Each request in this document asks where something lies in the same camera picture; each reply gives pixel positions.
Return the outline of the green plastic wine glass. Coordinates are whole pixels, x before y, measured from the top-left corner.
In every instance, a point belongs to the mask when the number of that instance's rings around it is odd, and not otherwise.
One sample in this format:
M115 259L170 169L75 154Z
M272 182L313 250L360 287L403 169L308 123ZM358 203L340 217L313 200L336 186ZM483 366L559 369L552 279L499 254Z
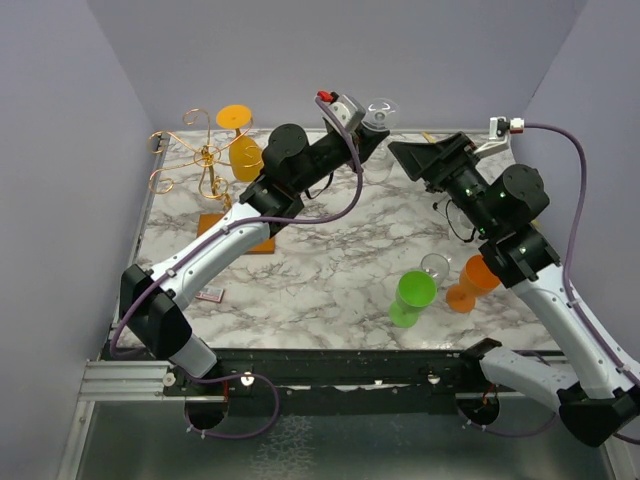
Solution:
M392 323L399 328L411 328L434 301L437 289L434 279L426 272L406 272L397 284L395 300L389 307Z

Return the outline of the yellow plastic wine glass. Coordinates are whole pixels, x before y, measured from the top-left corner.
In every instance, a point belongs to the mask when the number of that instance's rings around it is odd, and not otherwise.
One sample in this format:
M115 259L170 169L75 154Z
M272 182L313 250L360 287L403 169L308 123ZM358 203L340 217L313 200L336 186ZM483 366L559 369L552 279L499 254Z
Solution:
M240 104L225 106L217 113L216 122L222 129L235 133L227 147L233 175L240 182L253 182L260 174L263 161L262 149L248 135L253 125L251 110Z

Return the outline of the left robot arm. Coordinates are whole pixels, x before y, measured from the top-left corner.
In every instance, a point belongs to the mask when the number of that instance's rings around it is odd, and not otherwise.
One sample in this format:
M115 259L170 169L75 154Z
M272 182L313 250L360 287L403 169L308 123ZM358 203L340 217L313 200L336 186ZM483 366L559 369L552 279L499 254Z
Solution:
M155 359L183 369L195 392L214 392L221 380L216 354L193 332L184 310L238 257L285 226L302 223L303 193L345 164L360 172L388 135L364 124L353 130L328 126L326 135L311 143L296 124L275 128L262 152L259 177L221 220L150 270L131 265L123 272L118 327L129 328Z

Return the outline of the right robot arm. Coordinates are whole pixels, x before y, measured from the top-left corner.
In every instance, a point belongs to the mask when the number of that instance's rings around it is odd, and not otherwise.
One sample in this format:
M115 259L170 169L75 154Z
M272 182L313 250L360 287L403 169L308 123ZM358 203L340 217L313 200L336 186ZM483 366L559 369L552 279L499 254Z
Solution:
M639 364L579 297L569 258L534 226L550 203L538 171L513 164L488 183L477 170L482 158L509 146L501 127L482 146L458 132L436 143L392 142L389 150L410 180L449 195L482 239L486 267L535 313L573 369L557 370L486 339L464 351L461 383L472 391L497 384L522 393L558 414L577 440L599 447L639 415Z

